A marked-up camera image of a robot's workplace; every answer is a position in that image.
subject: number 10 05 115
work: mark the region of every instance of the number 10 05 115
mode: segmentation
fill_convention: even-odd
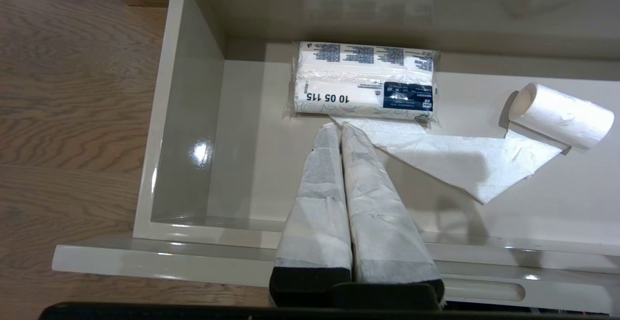
[[[326,93],[323,98],[320,93],[307,93],[306,100],[308,101],[323,101],[326,102],[339,102],[341,104],[347,104],[349,102],[347,95],[332,95],[331,93]]]

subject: wooden floor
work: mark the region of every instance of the wooden floor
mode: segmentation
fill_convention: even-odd
[[[166,9],[0,0],[0,319],[65,301],[265,306],[266,289],[51,271],[130,231]]]

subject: blue label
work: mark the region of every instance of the blue label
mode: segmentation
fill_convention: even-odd
[[[419,84],[385,82],[383,108],[433,111],[433,87]]]

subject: paper towel roll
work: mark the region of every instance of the paper towel roll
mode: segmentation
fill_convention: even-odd
[[[588,149],[607,135],[614,113],[538,83],[521,89],[509,119],[560,142]]]

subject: white drawer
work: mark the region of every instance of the white drawer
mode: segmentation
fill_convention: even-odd
[[[59,245],[53,269],[267,286],[329,120],[283,113],[291,40],[441,49],[434,132],[502,137],[531,81],[620,113],[618,1],[170,0],[133,235]],[[618,130],[484,207],[384,156],[448,300],[617,313]]]

